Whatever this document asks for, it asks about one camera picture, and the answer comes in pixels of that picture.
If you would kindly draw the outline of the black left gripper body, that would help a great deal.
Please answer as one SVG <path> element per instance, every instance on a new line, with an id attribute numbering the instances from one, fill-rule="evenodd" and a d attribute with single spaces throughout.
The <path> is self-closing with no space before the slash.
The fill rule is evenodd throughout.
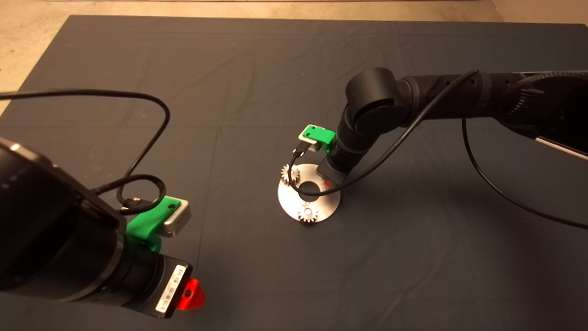
<path id="1" fill-rule="evenodd" d="M 147 257 L 146 262 L 131 268 L 130 284 L 135 288 L 131 300 L 122 307 L 153 318 L 170 319 L 192 275 L 193 266 L 187 261 L 151 251 Z"/>

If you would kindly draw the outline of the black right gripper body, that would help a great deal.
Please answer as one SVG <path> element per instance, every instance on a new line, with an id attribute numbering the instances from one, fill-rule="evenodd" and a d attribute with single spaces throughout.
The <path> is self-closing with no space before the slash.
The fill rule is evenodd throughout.
<path id="1" fill-rule="evenodd" d="M 333 147 L 317 166 L 317 174 L 334 185 L 343 184 L 356 166 L 356 155 L 342 147 Z"/>

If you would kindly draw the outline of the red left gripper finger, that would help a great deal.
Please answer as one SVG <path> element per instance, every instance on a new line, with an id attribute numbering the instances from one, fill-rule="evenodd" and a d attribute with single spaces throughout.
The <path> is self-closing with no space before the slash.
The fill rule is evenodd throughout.
<path id="1" fill-rule="evenodd" d="M 183 288 L 177 309 L 182 311 L 200 309 L 203 307 L 206 295 L 197 279 L 190 278 Z"/>

